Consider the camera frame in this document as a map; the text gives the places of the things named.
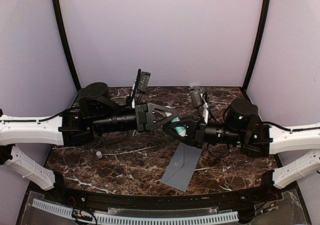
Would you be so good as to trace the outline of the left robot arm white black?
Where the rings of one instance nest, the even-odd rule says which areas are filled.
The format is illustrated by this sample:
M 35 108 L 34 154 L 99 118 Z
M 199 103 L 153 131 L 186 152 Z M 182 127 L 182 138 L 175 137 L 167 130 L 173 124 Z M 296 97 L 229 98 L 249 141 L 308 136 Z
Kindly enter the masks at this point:
M 152 132 L 178 117 L 178 111 L 155 103 L 125 105 L 110 98 L 106 83 L 95 82 L 78 91 L 78 107 L 49 117 L 0 115 L 0 164 L 10 167 L 60 203 L 67 203 L 70 191 L 58 172 L 46 169 L 25 155 L 18 144 L 50 144 L 76 147 L 94 141 L 94 135 L 137 131 Z

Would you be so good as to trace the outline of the grey paper envelope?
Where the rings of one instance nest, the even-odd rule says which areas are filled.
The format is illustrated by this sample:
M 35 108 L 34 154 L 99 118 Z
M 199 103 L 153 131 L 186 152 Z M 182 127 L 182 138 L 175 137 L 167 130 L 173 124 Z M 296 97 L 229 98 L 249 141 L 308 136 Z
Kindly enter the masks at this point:
M 180 143 L 160 182 L 186 192 L 201 154 L 202 149 Z

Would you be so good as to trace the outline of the white glue stick cap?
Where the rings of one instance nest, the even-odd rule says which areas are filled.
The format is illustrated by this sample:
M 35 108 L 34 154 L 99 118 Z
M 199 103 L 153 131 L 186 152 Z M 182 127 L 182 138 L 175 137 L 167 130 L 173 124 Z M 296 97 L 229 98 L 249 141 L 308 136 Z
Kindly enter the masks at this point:
M 100 151 L 96 152 L 96 156 L 101 159 L 103 157 L 103 154 Z

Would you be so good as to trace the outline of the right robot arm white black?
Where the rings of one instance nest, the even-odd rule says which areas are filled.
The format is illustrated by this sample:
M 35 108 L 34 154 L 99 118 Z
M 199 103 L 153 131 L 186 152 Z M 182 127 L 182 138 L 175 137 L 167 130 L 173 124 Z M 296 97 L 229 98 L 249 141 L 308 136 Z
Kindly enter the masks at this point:
M 268 157 L 282 152 L 307 150 L 297 160 L 265 172 L 255 198 L 266 202 L 275 193 L 312 172 L 320 171 L 320 125 L 283 127 L 274 122 L 259 121 L 258 107 L 243 98 L 234 99 L 227 107 L 223 122 L 204 123 L 191 116 L 167 123 L 163 131 L 188 146 L 203 144 L 239 146 L 251 158 Z

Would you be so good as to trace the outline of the green white glue stick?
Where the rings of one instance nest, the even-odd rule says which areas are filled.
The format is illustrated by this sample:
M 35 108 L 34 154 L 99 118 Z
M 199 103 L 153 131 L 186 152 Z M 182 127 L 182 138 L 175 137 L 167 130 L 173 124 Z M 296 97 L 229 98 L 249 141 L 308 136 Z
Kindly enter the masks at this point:
M 180 122 L 180 121 L 181 121 L 180 118 L 176 116 L 170 121 L 170 123 L 167 123 L 166 126 L 169 124 Z M 186 128 L 184 126 L 174 126 L 173 129 L 181 137 L 185 137 L 187 134 Z

